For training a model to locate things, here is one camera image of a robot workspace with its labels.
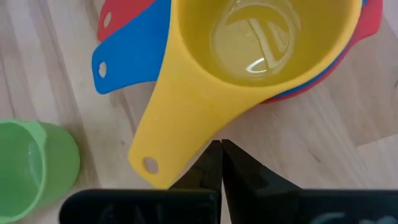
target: funnel handle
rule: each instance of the funnel handle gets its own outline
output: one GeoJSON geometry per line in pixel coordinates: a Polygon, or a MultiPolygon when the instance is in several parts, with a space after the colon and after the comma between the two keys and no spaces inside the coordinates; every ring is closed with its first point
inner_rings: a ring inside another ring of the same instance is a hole
{"type": "Polygon", "coordinates": [[[99,15],[97,38],[103,42],[146,10],[154,0],[106,0],[99,15]]]}
{"type": "Polygon", "coordinates": [[[156,81],[169,34],[170,3],[157,0],[95,49],[91,66],[98,93],[156,81]],[[102,74],[100,66],[106,68],[102,74]]]}
{"type": "Polygon", "coordinates": [[[377,33],[382,19],[383,0],[364,1],[361,17],[354,31],[353,38],[348,46],[351,48],[359,41],[377,33]]]}
{"type": "Polygon", "coordinates": [[[158,189],[169,188],[197,151],[233,117],[220,112],[195,88],[160,77],[134,136],[129,162],[158,189]],[[155,161],[155,172],[146,167],[148,159],[155,161]]]}

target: wooden surface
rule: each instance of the wooden surface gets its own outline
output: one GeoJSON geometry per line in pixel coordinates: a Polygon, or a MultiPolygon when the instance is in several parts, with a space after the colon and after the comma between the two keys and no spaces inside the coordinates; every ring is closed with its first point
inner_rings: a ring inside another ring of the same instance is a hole
{"type": "MultiPolygon", "coordinates": [[[[101,5],[0,0],[0,118],[40,119],[75,136],[83,167],[73,192],[149,188],[126,158],[154,84],[97,94],[90,66],[101,5]]],[[[398,2],[385,5],[380,32],[331,77],[296,98],[253,108],[215,138],[233,140],[301,187],[398,188],[398,2]]],[[[57,223],[60,204],[18,223],[57,223]]]]}

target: hanging hole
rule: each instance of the hanging hole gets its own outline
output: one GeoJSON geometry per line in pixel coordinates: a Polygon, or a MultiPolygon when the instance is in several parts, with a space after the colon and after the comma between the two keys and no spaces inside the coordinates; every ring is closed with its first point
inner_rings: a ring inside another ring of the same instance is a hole
{"type": "Polygon", "coordinates": [[[111,12],[108,12],[108,13],[105,15],[105,19],[104,19],[104,27],[105,27],[105,28],[107,28],[107,26],[109,26],[109,23],[111,22],[111,19],[112,19],[112,13],[111,13],[111,12]]]}
{"type": "Polygon", "coordinates": [[[100,77],[105,78],[106,75],[106,64],[105,62],[101,62],[99,65],[98,73],[100,77]]]}
{"type": "Polygon", "coordinates": [[[159,172],[157,161],[151,157],[144,158],[144,167],[151,174],[157,174],[159,172]]]}

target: green cup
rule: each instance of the green cup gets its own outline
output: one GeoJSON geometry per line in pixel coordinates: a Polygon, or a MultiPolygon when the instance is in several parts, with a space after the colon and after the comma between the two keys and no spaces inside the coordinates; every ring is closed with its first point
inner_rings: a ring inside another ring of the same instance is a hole
{"type": "Polygon", "coordinates": [[[72,136],[48,123],[0,121],[0,223],[61,199],[80,169],[72,136]]]}

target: cup rim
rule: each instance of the cup rim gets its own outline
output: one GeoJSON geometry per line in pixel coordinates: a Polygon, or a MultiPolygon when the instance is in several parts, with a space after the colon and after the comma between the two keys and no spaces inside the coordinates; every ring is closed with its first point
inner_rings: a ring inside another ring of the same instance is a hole
{"type": "MultiPolygon", "coordinates": [[[[15,124],[15,125],[19,126],[20,128],[25,129],[31,135],[32,135],[32,132],[31,132],[31,130],[29,130],[29,128],[26,127],[26,124],[32,124],[32,125],[41,127],[40,122],[38,122],[38,121],[23,122],[23,121],[18,121],[15,119],[8,119],[8,120],[2,120],[2,121],[0,120],[0,125],[1,124],[15,124]]],[[[15,222],[15,221],[18,221],[18,220],[24,218],[27,214],[29,214],[36,207],[36,205],[39,203],[39,200],[42,198],[42,196],[44,194],[44,186],[47,181],[47,163],[46,163],[46,156],[44,153],[47,135],[44,135],[44,136],[45,136],[45,139],[42,144],[40,144],[40,142],[38,142],[34,138],[35,143],[36,143],[37,147],[39,148],[40,158],[42,160],[42,180],[41,180],[40,187],[39,187],[39,190],[37,191],[35,198],[33,199],[33,201],[31,201],[30,205],[27,206],[18,215],[15,215],[13,217],[0,216],[0,223],[15,222]]]]}
{"type": "MultiPolygon", "coordinates": [[[[179,1],[172,1],[171,20],[174,20],[175,22],[171,23],[176,23],[176,24],[174,25],[174,31],[171,30],[171,32],[176,32],[176,34],[179,37],[183,37],[180,23],[178,22],[182,18],[182,16],[180,15],[181,12],[179,9],[179,4],[180,4],[179,1]]],[[[266,91],[272,93],[272,96],[275,96],[279,93],[284,92],[285,90],[295,88],[313,79],[319,73],[324,71],[334,60],[336,60],[336,58],[342,53],[342,51],[344,51],[348,42],[351,40],[356,25],[359,21],[359,17],[361,15],[361,10],[363,6],[363,0],[351,0],[347,4],[349,4],[350,13],[345,23],[343,24],[341,33],[337,36],[336,42],[332,45],[331,50],[327,54],[325,54],[322,58],[320,58],[319,61],[315,63],[312,68],[308,69],[306,72],[303,72],[301,75],[286,80],[284,82],[276,83],[273,85],[264,85],[264,86],[246,86],[246,85],[239,85],[236,83],[228,82],[212,75],[211,72],[208,72],[199,62],[197,62],[184,41],[182,41],[182,44],[180,44],[179,51],[181,52],[181,54],[183,54],[186,57],[186,61],[191,61],[190,64],[192,67],[194,67],[195,70],[200,71],[200,73],[204,74],[206,78],[213,83],[217,83],[218,85],[221,85],[226,88],[239,88],[240,90],[257,91],[261,93],[264,93],[266,91]]]]}

